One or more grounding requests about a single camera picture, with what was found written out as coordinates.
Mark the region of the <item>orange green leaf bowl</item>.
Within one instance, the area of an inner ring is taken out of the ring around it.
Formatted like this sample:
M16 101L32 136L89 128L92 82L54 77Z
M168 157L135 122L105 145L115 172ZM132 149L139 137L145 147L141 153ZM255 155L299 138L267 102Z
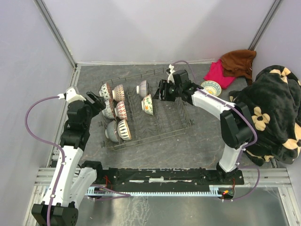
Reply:
M151 94L143 98L142 110L149 115L154 115Z

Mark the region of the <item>grey wire dish rack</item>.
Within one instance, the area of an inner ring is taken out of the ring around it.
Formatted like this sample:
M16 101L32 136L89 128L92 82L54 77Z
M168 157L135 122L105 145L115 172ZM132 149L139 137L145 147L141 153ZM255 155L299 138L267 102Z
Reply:
M154 141L181 135L192 126L186 110L186 104L181 99L174 102L154 100L154 114L148 115L142 111L142 97L137 94L137 85L142 81L148 83L148 93L155 95L161 79L166 79L164 68L146 71L138 75L130 75L124 78L107 79L100 82L108 83L113 89L117 85L123 85L125 92L125 108L127 111L129 130L132 139L120 140L115 143L107 137L103 137L102 147L110 151L125 149L133 146L144 145Z

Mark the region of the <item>yellow dotted bowl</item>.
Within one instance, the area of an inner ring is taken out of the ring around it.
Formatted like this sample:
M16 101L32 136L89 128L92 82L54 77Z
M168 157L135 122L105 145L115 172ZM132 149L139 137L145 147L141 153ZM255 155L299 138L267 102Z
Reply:
M221 86L215 81L204 81L201 86L209 93L218 97L222 93Z

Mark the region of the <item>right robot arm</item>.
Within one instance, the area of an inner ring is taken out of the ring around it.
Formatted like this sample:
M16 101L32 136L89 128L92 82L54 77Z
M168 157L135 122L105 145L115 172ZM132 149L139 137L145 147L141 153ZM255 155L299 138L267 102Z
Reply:
M166 72L168 78L159 82L154 99L173 102L180 98L220 121L225 148L216 165L216 180L227 184L238 170L243 151L258 139L248 106L242 102L227 102L210 94L202 86L193 83L186 70L174 71L170 68Z

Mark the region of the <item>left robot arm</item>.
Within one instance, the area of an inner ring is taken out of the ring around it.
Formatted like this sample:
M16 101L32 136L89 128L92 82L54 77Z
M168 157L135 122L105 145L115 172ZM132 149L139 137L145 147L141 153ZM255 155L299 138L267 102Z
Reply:
M68 119L60 143L53 144L60 154L50 186L40 204L34 204L32 215L40 226L74 226L78 208L92 183L103 181L100 162L87 161L75 175L78 162L90 137L91 120L106 108L104 98L87 92L83 97L76 87L56 96L67 102Z

